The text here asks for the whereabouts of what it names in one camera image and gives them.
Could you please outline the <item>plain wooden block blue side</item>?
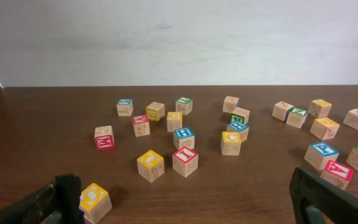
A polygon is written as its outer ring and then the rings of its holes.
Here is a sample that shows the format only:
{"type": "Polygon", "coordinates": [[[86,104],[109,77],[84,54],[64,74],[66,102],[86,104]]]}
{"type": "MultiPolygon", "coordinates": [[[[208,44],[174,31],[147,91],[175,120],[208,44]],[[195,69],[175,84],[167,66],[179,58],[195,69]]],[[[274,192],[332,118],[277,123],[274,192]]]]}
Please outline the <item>plain wooden block blue side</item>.
{"type": "Polygon", "coordinates": [[[233,96],[227,96],[224,99],[223,103],[223,112],[224,113],[232,113],[239,104],[239,98],[233,96]]]}

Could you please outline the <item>red A block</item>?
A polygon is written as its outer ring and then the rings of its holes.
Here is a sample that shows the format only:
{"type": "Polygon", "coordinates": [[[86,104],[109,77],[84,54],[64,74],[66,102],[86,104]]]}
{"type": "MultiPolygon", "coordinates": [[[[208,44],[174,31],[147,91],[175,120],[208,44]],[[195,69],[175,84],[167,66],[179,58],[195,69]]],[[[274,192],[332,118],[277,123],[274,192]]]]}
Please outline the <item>red A block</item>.
{"type": "Polygon", "coordinates": [[[352,179],[354,170],[333,160],[328,160],[320,177],[336,187],[345,190],[352,179]]]}

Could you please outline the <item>plain block with Z engraving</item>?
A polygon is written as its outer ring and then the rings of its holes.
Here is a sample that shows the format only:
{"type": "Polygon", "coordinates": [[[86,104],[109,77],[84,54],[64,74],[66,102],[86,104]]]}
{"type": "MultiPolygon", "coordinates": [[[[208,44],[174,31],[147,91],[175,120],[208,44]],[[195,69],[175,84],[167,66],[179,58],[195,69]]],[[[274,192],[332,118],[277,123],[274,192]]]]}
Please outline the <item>plain block with Z engraving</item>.
{"type": "Polygon", "coordinates": [[[283,122],[285,122],[288,118],[288,114],[289,111],[293,108],[294,106],[286,103],[284,101],[280,101],[278,103],[276,103],[273,107],[273,112],[272,112],[272,116],[274,118],[277,118],[283,122]]]}

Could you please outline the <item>blue H block left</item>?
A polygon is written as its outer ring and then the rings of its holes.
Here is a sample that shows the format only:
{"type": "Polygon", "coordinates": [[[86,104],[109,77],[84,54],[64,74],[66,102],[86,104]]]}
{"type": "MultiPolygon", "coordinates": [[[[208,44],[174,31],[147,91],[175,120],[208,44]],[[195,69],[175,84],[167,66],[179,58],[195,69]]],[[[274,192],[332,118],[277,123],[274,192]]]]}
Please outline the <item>blue H block left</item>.
{"type": "Polygon", "coordinates": [[[189,127],[176,129],[173,132],[173,142],[177,150],[188,147],[195,148],[195,135],[189,127]]]}

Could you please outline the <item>red I block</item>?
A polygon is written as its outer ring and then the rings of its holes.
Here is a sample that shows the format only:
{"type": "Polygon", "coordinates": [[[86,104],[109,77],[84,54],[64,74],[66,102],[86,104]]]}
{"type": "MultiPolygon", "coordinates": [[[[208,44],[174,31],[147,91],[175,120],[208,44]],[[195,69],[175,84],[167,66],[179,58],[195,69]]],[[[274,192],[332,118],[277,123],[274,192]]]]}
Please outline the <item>red I block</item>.
{"type": "Polygon", "coordinates": [[[198,168],[198,153],[189,147],[182,147],[172,155],[173,169],[188,177],[198,168]]]}

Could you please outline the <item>yellow S block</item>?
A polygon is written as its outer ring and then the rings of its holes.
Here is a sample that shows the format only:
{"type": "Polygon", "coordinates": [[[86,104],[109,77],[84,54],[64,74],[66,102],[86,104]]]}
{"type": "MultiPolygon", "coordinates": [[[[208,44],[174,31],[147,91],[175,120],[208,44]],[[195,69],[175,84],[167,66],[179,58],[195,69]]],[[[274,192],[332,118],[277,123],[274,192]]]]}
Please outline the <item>yellow S block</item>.
{"type": "Polygon", "coordinates": [[[327,117],[331,107],[332,104],[323,99],[312,100],[308,108],[308,113],[316,118],[327,117]]]}
{"type": "Polygon", "coordinates": [[[313,121],[310,133],[320,140],[332,139],[335,137],[340,125],[328,117],[316,118],[313,121]]]}

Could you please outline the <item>green L block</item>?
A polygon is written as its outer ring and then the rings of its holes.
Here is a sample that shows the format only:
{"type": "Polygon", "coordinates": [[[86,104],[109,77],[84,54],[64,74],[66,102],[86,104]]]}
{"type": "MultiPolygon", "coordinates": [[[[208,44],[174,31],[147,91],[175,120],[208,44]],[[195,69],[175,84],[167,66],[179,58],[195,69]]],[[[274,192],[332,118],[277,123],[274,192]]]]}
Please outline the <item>green L block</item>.
{"type": "Polygon", "coordinates": [[[183,115],[188,115],[193,109],[193,100],[187,97],[181,97],[176,100],[176,112],[182,112],[183,115]]]}

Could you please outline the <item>blue S block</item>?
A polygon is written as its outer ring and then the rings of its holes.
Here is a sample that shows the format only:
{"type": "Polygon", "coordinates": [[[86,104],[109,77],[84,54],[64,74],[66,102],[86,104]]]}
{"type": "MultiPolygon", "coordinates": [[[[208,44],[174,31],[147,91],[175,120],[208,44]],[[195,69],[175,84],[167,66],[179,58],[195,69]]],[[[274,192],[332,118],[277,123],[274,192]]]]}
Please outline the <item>blue S block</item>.
{"type": "Polygon", "coordinates": [[[116,106],[119,116],[131,116],[134,110],[133,101],[131,99],[119,99],[116,106]]]}

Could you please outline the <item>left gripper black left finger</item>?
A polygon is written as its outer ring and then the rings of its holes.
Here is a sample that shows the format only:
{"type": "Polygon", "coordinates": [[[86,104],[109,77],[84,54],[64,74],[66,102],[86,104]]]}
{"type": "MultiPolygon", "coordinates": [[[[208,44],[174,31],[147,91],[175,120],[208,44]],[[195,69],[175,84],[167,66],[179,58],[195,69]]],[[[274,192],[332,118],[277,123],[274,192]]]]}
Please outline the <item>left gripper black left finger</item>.
{"type": "Polygon", "coordinates": [[[79,223],[81,180],[74,174],[58,175],[55,180],[18,202],[0,210],[0,223],[79,223]]]}

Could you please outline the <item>green R block far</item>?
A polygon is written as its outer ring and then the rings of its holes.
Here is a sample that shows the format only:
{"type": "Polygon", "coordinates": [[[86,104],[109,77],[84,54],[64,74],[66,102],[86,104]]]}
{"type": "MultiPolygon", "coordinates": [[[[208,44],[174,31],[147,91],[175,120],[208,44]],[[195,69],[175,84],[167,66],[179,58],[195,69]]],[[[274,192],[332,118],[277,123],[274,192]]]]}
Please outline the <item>green R block far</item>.
{"type": "Polygon", "coordinates": [[[230,117],[230,122],[239,121],[241,123],[247,124],[249,120],[250,111],[244,108],[237,107],[233,110],[230,117]]]}

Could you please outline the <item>plain block blue side right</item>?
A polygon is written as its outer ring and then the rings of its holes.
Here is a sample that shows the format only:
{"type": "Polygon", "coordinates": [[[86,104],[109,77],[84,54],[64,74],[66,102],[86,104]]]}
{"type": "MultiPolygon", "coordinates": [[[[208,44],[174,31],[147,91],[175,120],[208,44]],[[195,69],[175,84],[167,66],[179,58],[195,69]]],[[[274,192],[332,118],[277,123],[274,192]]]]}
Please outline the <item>plain block blue side right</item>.
{"type": "Polygon", "coordinates": [[[348,111],[343,123],[358,130],[358,109],[348,111]]]}

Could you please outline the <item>red Y block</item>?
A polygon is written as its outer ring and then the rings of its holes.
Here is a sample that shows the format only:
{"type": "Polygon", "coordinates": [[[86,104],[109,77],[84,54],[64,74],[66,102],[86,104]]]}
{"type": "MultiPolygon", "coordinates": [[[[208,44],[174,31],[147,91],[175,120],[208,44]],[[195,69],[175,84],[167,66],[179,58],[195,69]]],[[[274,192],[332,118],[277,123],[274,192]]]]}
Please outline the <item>red Y block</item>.
{"type": "Polygon", "coordinates": [[[146,136],[150,134],[150,123],[148,117],[145,114],[133,116],[132,124],[136,137],[146,136]]]}

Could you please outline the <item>red M block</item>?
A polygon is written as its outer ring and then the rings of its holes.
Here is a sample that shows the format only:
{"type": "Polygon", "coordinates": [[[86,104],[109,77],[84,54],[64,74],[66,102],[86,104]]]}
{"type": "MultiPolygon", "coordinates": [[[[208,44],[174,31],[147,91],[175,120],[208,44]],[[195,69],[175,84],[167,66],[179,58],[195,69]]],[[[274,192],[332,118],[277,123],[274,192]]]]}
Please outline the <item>red M block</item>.
{"type": "Polygon", "coordinates": [[[94,141],[98,150],[114,148],[112,126],[101,126],[94,130],[94,141]]]}

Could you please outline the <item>blue P block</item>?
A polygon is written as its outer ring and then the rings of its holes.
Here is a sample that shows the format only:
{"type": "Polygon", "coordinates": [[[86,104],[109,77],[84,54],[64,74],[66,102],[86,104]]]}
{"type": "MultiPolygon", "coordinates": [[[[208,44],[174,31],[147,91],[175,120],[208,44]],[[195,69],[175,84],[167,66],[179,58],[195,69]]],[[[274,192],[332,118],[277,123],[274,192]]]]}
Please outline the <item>blue P block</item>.
{"type": "Polygon", "coordinates": [[[326,142],[310,144],[304,159],[316,170],[323,170],[329,160],[336,161],[339,151],[326,142]]]}

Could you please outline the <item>blue h block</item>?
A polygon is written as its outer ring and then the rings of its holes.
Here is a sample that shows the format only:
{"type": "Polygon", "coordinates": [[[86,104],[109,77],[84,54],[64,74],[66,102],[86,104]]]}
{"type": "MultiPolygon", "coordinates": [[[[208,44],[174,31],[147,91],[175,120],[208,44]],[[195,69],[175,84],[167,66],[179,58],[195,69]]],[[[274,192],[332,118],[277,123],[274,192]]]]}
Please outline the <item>blue h block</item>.
{"type": "Polygon", "coordinates": [[[240,134],[241,141],[247,140],[249,133],[249,126],[240,121],[233,121],[227,125],[226,131],[237,132],[240,134]]]}
{"type": "Polygon", "coordinates": [[[189,127],[176,129],[173,132],[173,142],[177,150],[188,147],[195,148],[195,135],[189,127]]]}

